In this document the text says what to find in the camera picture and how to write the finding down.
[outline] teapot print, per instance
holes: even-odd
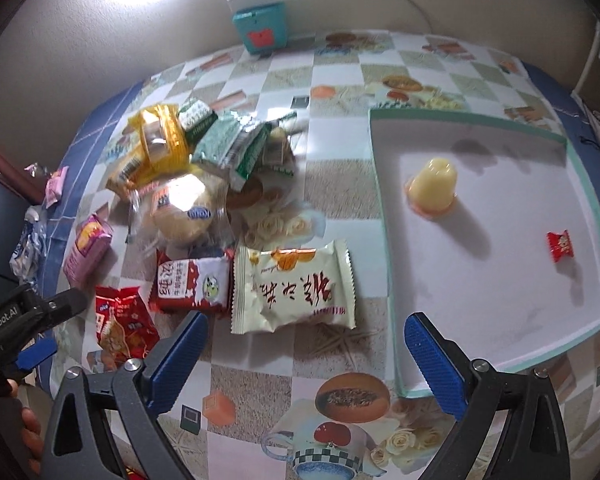
[[[360,471],[371,476],[386,473],[371,460],[376,443],[365,430],[323,415],[299,423],[294,431],[266,433],[260,443],[267,456],[291,462],[302,480],[352,480]],[[280,444],[290,452],[272,452],[270,444]]]

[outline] white tray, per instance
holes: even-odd
[[[413,312],[469,359],[508,372],[600,330],[600,205],[566,138],[462,112],[372,110],[370,123],[401,395],[429,393],[404,343]],[[458,168],[458,200],[428,221],[403,186],[435,156]],[[565,229],[574,258],[554,264],[546,234]]]

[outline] teapot spout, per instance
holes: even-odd
[[[374,461],[371,460],[371,451],[369,449],[365,449],[365,456],[362,459],[362,472],[369,476],[382,476],[386,473],[384,469],[380,469],[374,464]]]

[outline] orange cube print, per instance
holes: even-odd
[[[216,426],[230,426],[235,422],[235,404],[220,390],[202,399],[202,415]]]

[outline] hand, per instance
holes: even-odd
[[[11,397],[18,395],[18,384],[16,381],[9,380],[11,385]],[[33,458],[29,459],[29,467],[34,473],[40,474],[40,459],[42,459],[42,448],[44,447],[44,441],[40,437],[42,427],[40,422],[29,408],[22,409],[22,421],[24,428],[22,428],[22,440],[24,445],[27,446],[33,455]]]

